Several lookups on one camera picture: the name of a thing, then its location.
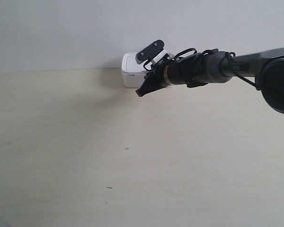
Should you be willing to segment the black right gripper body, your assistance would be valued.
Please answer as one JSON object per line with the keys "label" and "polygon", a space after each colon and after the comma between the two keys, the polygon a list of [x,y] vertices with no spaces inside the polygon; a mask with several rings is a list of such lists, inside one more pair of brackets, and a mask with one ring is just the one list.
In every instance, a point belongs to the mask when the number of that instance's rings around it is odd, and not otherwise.
{"label": "black right gripper body", "polygon": [[222,73],[221,67],[225,54],[226,52],[218,49],[211,49],[179,60],[169,60],[157,66],[147,77],[162,78],[167,87],[186,85],[188,88],[195,88],[209,83],[225,83],[227,76]]}

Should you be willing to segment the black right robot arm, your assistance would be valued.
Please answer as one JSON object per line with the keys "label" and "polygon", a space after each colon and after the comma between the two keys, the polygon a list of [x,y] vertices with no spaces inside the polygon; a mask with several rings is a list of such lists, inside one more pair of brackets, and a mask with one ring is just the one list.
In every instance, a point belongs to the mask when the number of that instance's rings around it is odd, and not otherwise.
{"label": "black right robot arm", "polygon": [[267,104],[284,114],[284,48],[237,56],[218,49],[186,49],[175,56],[147,47],[136,54],[138,64],[151,64],[136,90],[142,97],[172,85],[188,88],[226,83],[237,77],[260,91]]}

